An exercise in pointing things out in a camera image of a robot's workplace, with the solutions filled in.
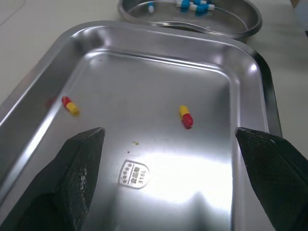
stainless steel tray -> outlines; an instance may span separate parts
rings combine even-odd
[[[64,95],[78,117],[62,106]],[[194,118],[190,130],[182,104]],[[104,127],[84,230],[272,229],[234,135],[237,126],[281,135],[270,70],[233,39],[115,22],[76,26],[17,86],[0,121],[0,223],[65,140]],[[135,167],[138,181],[124,182]]]
[[[148,13],[149,2],[154,4],[154,13]],[[215,10],[204,14],[181,10],[172,0],[120,0],[118,9],[131,23],[197,31],[241,41],[261,29],[261,13],[248,0],[212,0],[212,3]]]

